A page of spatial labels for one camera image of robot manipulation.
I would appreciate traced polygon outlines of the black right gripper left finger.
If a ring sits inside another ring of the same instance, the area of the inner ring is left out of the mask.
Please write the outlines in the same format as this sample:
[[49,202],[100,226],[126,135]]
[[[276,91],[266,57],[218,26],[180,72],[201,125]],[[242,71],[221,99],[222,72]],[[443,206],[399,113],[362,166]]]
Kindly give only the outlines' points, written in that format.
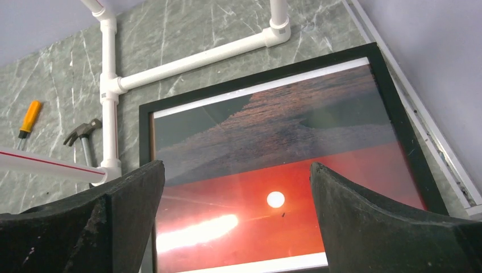
[[155,160],[113,181],[1,215],[2,272],[138,272],[165,184]]

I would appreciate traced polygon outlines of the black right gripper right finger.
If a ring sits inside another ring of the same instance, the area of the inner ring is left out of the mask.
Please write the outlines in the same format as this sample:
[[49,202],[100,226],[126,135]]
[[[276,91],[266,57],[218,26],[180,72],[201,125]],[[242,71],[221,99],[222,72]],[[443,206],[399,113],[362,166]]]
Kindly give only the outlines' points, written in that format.
[[318,162],[310,185],[330,272],[481,271],[481,222],[405,205]]

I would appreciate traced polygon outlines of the black wooden picture frame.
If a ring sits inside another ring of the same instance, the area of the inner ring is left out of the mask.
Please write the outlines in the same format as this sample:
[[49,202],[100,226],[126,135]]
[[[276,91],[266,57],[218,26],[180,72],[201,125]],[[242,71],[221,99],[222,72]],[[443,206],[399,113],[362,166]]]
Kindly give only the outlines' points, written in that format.
[[139,159],[165,165],[143,272],[327,272],[314,162],[447,214],[373,43],[144,104]]

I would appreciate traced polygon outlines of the orange handled screwdriver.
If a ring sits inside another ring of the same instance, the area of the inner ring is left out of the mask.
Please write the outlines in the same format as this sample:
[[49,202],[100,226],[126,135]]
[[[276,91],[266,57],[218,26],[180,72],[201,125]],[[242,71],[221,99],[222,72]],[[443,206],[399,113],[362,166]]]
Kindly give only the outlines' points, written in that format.
[[38,119],[41,107],[42,107],[42,103],[38,100],[32,101],[31,104],[29,105],[29,108],[27,109],[27,112],[24,116],[22,125],[19,129],[18,138],[20,139],[20,141],[16,146],[17,150],[22,149],[23,142],[27,139],[27,137],[31,133],[32,128]]

